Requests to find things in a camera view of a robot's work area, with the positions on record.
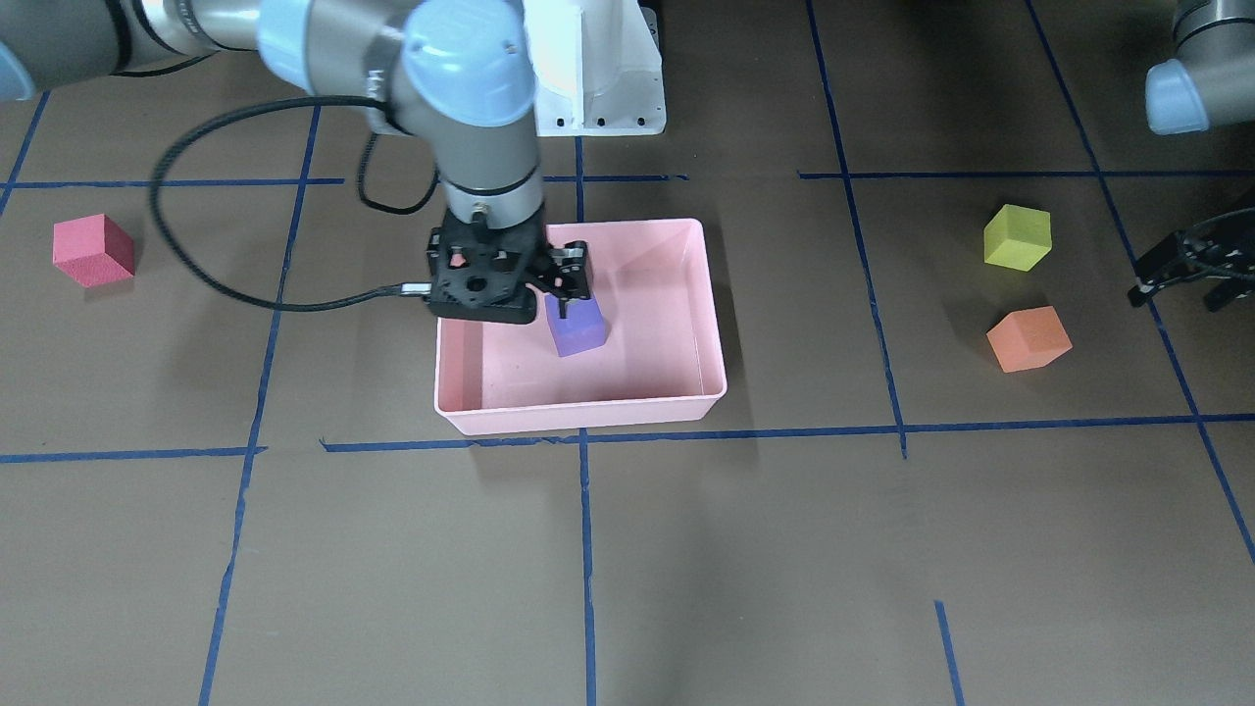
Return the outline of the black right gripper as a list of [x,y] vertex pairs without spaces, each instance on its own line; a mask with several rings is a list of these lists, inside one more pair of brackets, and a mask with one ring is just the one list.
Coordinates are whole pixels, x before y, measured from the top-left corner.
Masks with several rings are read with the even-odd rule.
[[586,241],[541,245],[538,218],[505,228],[481,218],[446,218],[427,241],[427,308],[437,319],[530,325],[537,317],[536,293],[527,283],[532,261],[533,288],[556,301],[558,319],[569,317],[571,301],[592,298]]

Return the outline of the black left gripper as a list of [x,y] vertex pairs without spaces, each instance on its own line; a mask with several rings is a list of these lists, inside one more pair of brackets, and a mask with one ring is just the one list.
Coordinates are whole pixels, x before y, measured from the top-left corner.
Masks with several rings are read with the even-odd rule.
[[1254,209],[1230,211],[1175,229],[1137,260],[1135,285],[1127,290],[1130,306],[1145,307],[1161,290],[1201,278],[1216,283],[1204,295],[1211,313],[1254,291]]

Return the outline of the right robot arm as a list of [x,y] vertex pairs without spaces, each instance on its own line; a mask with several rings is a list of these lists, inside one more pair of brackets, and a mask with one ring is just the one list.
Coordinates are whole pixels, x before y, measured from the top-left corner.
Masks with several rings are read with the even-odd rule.
[[[538,295],[592,296],[587,245],[551,245],[536,134],[536,76],[520,1],[5,1],[3,99],[95,76],[174,69],[254,51],[301,95],[215,117],[179,137],[147,183],[151,218],[176,260],[251,307],[314,313],[376,298],[423,298],[439,319],[530,325]],[[427,282],[349,298],[281,303],[211,277],[176,240],[162,193],[176,161],[225,125],[287,109],[354,108],[373,134],[413,135],[433,155],[442,224],[427,242]]]

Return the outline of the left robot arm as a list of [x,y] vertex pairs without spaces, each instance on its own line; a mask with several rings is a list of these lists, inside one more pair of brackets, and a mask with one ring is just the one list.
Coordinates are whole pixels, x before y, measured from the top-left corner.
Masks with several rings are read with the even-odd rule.
[[[1178,1],[1173,58],[1145,76],[1145,113],[1156,135],[1250,124],[1254,117],[1254,4]],[[1204,305],[1215,313],[1254,291],[1254,207],[1246,193],[1227,213],[1175,229],[1135,260],[1130,306],[1166,287],[1212,278]]]

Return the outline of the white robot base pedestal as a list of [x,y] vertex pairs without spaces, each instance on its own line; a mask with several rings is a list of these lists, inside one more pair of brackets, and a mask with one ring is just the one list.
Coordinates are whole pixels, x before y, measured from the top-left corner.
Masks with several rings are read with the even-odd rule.
[[538,137],[659,135],[659,1],[525,1]]

